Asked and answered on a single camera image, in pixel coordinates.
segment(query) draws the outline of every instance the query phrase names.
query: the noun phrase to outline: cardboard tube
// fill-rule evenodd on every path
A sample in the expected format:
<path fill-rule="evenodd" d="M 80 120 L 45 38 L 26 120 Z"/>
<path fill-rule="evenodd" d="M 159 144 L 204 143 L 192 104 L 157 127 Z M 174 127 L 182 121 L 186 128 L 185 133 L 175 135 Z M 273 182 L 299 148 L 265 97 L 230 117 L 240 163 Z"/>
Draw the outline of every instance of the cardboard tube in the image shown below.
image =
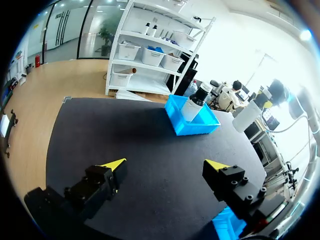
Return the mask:
<path fill-rule="evenodd" d="M 118 74 L 135 74 L 137 72 L 136 68 L 129 68 L 126 70 L 118 71 Z"/>

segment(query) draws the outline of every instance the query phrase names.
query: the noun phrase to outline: white box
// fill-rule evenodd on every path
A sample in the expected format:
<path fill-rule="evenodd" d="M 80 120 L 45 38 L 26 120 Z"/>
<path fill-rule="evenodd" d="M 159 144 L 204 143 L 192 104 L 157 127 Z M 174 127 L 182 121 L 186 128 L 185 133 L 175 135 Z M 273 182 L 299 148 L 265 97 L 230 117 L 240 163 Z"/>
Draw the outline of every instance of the white box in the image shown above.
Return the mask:
<path fill-rule="evenodd" d="M 144 47 L 142 53 L 142 62 L 147 65 L 158 67 L 165 55 L 165 53 L 153 51 Z"/>
<path fill-rule="evenodd" d="M 173 31 L 172 40 L 187 50 L 190 50 L 196 39 L 181 31 Z"/>
<path fill-rule="evenodd" d="M 141 46 L 119 43 L 119 59 L 135 60 Z"/>
<path fill-rule="evenodd" d="M 165 55 L 161 61 L 161 65 L 164 69 L 168 69 L 171 71 L 178 71 L 179 67 L 185 60 L 181 59 L 180 57 L 174 57 L 171 55 Z"/>
<path fill-rule="evenodd" d="M 116 73 L 112 69 L 110 85 L 117 87 L 126 87 L 129 84 L 130 78 L 133 74 Z"/>
<path fill-rule="evenodd" d="M 5 138 L 9 127 L 10 120 L 7 115 L 3 115 L 0 124 L 1 137 Z"/>

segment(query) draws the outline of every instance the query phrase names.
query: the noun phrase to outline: blue item in bin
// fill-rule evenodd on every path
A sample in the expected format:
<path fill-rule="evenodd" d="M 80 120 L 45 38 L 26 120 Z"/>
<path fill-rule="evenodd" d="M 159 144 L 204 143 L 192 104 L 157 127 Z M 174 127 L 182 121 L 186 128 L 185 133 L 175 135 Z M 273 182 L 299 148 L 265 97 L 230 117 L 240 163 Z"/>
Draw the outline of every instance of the blue item in bin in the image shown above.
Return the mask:
<path fill-rule="evenodd" d="M 239 239 L 239 235 L 247 225 L 244 220 L 239 220 L 228 206 L 212 219 L 212 222 L 220 240 Z"/>
<path fill-rule="evenodd" d="M 164 54 L 164 51 L 162 51 L 162 48 L 158 46 L 156 48 L 154 48 L 153 46 L 148 46 L 148 49 Z"/>
<path fill-rule="evenodd" d="M 170 95 L 164 106 L 177 136 L 210 134 L 221 125 L 207 104 L 191 122 L 187 122 L 181 113 L 187 100 L 185 96 Z"/>

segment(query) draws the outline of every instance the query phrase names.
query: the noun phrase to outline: black table surface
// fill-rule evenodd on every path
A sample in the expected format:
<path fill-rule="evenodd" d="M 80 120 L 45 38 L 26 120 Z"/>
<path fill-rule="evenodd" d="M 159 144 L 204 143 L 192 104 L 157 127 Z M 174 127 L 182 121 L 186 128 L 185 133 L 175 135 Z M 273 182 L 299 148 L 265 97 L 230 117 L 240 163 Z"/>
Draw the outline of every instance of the black table surface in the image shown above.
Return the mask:
<path fill-rule="evenodd" d="M 46 184 L 63 195 L 90 165 L 127 159 L 112 201 L 85 224 L 126 240 L 201 239 L 226 206 L 202 177 L 204 159 L 238 165 L 260 187 L 264 168 L 230 113 L 215 111 L 211 134 L 176 136 L 164 104 L 73 98 L 59 111 L 48 147 Z"/>

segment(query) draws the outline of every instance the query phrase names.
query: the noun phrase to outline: wooden floor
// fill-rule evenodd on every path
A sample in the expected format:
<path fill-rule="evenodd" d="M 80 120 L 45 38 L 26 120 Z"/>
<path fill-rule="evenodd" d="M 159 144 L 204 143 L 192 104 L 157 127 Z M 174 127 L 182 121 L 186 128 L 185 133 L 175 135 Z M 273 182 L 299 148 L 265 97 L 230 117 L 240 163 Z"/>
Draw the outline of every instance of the wooden floor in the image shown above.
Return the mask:
<path fill-rule="evenodd" d="M 58 61 L 34 68 L 26 83 L 13 90 L 5 107 L 19 119 L 11 131 L 4 156 L 7 170 L 18 196 L 36 188 L 46 188 L 46 159 L 51 132 L 65 96 L 73 98 L 109 98 L 105 95 L 103 75 L 108 60 L 81 59 Z M 168 97 L 147 94 L 154 102 L 165 103 Z"/>

